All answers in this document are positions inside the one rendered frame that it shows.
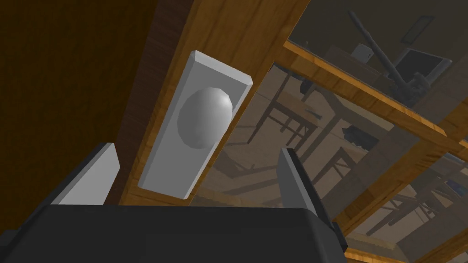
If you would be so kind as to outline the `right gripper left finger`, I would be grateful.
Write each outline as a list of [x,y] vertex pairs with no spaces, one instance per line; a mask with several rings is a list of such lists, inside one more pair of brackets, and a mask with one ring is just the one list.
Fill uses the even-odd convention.
[[120,169],[114,143],[99,145],[53,194],[53,205],[102,205]]

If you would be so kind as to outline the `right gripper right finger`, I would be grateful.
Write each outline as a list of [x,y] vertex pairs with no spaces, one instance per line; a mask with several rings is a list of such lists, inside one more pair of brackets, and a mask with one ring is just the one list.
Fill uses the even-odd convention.
[[307,209],[326,226],[332,230],[336,229],[336,224],[330,220],[310,177],[292,148],[280,149],[277,181],[283,207]]

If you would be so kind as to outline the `wooden table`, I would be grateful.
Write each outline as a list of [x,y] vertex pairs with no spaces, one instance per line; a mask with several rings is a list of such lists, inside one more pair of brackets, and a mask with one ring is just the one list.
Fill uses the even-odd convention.
[[[299,150],[309,139],[309,137],[319,128],[321,115],[314,112],[314,109],[306,104],[307,98],[315,89],[309,89],[308,93],[301,99],[286,92],[284,89],[292,75],[288,72],[280,88],[273,96],[264,113],[258,120],[255,129],[247,140],[251,143],[257,132],[265,121],[270,118],[281,126],[281,131],[290,130],[291,138],[289,145],[295,137],[300,140],[294,150]],[[357,162],[362,159],[366,152],[370,151],[379,139],[391,129],[391,125],[378,117],[368,113],[365,114],[356,105],[330,93],[329,91],[319,89],[321,95],[326,100],[334,115],[330,118],[327,125],[321,128],[320,134],[314,139],[310,146],[301,155],[301,160],[308,159],[315,149],[329,135],[339,138],[346,142],[345,146],[340,146],[329,162],[316,174],[313,183],[317,183],[331,169],[343,178],[340,167],[353,169]]]

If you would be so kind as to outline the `wooden glass door leaf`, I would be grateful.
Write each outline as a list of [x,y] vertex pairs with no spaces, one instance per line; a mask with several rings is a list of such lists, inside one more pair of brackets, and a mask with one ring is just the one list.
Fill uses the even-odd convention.
[[420,138],[335,220],[347,235],[445,153],[468,162],[468,98],[435,125],[367,84],[288,41],[310,0],[158,0],[127,108],[117,136],[123,162],[105,204],[187,206],[187,199],[137,187],[154,139],[193,50],[250,75],[253,86],[215,148],[204,178],[274,62]]

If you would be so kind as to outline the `wooden desk with monitor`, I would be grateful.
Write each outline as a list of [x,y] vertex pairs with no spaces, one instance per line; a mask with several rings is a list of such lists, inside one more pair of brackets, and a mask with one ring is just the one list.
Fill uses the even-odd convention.
[[359,81],[407,107],[414,106],[428,92],[415,75],[433,82],[451,64],[441,49],[444,41],[436,35],[441,31],[442,18],[409,9],[358,10],[356,14],[406,82],[406,89],[397,87],[347,13],[332,17],[317,40],[310,43],[311,49]]

